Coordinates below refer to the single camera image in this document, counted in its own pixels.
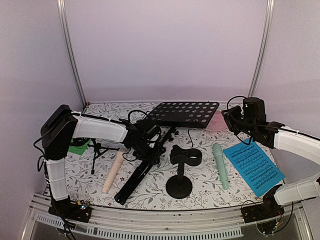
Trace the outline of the beige toy microphone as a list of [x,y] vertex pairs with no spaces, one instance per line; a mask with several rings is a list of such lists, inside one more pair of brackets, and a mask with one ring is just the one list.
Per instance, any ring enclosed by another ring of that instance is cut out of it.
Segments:
[[123,154],[125,153],[125,149],[124,148],[120,148],[115,156],[115,160],[112,164],[112,167],[104,181],[104,184],[102,186],[102,190],[101,192],[103,194],[107,194],[116,178],[116,175],[118,173],[118,171],[120,170],[120,167],[124,161],[124,157]]

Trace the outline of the mint green toy microphone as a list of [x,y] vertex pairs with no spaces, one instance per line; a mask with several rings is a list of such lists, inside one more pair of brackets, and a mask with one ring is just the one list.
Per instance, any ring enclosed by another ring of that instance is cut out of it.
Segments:
[[217,170],[218,170],[220,182],[222,184],[222,188],[224,190],[227,190],[229,187],[228,174],[227,174],[226,165],[224,162],[223,150],[218,143],[215,143],[212,146],[212,154],[215,158],[215,163],[217,166]]

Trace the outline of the black tripod microphone stand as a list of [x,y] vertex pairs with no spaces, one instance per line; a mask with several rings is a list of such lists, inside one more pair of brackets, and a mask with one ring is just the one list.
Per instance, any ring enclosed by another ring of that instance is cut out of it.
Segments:
[[104,155],[107,151],[118,151],[119,148],[113,148],[113,147],[105,147],[102,146],[101,143],[96,142],[95,138],[73,138],[71,140],[71,142],[73,142],[74,144],[84,140],[84,139],[90,139],[91,142],[88,145],[88,147],[93,148],[93,160],[92,160],[92,169],[91,169],[91,174],[93,175],[95,173],[95,163],[96,163],[96,159],[100,158],[102,155]]

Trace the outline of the black music stand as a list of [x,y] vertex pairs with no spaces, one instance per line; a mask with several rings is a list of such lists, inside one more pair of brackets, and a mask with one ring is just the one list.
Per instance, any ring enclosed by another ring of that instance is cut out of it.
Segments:
[[[218,102],[204,101],[162,102],[151,112],[144,112],[145,117],[135,123],[132,123],[129,118],[122,120],[122,123],[128,127],[128,134],[123,144],[133,151],[143,151],[148,147],[152,148],[155,144],[164,146],[166,141],[173,141],[173,134],[177,128],[205,129],[219,105]],[[115,201],[124,205],[153,166],[141,160],[140,165],[115,195]]]

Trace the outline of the black round-base microphone stand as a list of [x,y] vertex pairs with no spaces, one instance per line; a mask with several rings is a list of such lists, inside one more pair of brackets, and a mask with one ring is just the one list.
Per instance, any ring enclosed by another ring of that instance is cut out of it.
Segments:
[[166,182],[166,192],[174,199],[184,199],[193,190],[191,180],[185,176],[185,165],[191,167],[199,166],[202,163],[203,154],[196,148],[184,149],[175,144],[172,146],[169,157],[170,163],[177,165],[177,174]]

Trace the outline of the blue sheet music page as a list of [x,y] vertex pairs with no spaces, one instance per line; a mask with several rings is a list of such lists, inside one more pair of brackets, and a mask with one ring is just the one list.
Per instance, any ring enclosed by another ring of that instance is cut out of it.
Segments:
[[265,151],[249,139],[224,149],[223,153],[258,198],[285,178]]

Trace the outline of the green sheet music page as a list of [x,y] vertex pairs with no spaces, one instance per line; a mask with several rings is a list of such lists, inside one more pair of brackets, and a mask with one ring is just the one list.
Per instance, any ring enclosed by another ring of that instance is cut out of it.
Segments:
[[70,146],[68,148],[68,152],[82,156],[85,153],[85,151],[87,150],[90,143],[91,143],[91,140],[89,138],[86,138],[84,140],[80,140],[76,143],[71,142]]

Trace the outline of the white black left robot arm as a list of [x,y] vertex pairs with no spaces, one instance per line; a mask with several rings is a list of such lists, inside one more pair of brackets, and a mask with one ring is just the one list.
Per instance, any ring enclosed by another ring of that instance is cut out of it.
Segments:
[[74,213],[69,202],[65,171],[65,158],[73,139],[89,138],[109,140],[123,144],[133,151],[133,156],[147,166],[156,165],[165,152],[165,139],[156,122],[146,116],[136,123],[129,119],[108,119],[81,114],[62,104],[40,130],[46,181],[50,186],[55,209],[63,216]]

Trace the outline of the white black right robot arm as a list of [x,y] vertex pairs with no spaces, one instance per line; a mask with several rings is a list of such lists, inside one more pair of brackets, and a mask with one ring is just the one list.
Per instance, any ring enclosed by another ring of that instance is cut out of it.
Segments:
[[[245,133],[253,142],[270,149],[283,150],[320,163],[320,139],[294,130],[283,123],[267,121],[265,102],[258,97],[242,97],[242,106],[229,107],[221,112],[228,129],[235,135]],[[313,199],[320,196],[320,174],[301,179],[294,183],[278,185],[266,194],[268,200],[259,206],[262,218],[269,218],[290,202]]]

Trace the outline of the pink plastic plate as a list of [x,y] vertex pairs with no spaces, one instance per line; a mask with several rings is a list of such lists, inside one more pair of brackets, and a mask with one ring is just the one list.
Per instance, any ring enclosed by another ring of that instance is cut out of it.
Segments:
[[214,113],[206,129],[211,132],[220,132],[225,130],[226,128],[227,128],[227,125],[225,123],[223,115],[221,111],[217,110]]

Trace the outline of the aluminium front rail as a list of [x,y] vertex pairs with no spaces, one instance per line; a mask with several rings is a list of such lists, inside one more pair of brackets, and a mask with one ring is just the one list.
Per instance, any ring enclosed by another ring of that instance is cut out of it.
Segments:
[[197,210],[137,210],[92,205],[87,223],[75,221],[71,231],[49,214],[50,198],[34,194],[22,233],[24,240],[316,240],[301,203],[284,214],[246,222],[247,200],[233,207]]

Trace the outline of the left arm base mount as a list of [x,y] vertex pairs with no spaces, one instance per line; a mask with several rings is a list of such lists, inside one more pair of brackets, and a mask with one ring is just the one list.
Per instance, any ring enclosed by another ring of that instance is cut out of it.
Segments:
[[58,216],[63,220],[88,223],[92,214],[90,205],[89,201],[71,201],[69,197],[59,201],[52,199],[48,213]]

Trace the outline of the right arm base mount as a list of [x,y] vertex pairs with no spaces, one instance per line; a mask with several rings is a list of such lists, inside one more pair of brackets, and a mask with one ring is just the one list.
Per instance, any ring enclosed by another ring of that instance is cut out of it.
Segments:
[[275,200],[275,193],[282,184],[278,184],[272,187],[263,197],[261,203],[254,203],[251,200],[246,200],[241,208],[241,214],[245,223],[252,223],[270,218],[279,217],[279,220],[275,220],[275,223],[261,223],[258,230],[264,235],[272,235],[277,231],[280,221],[285,213],[284,208]]

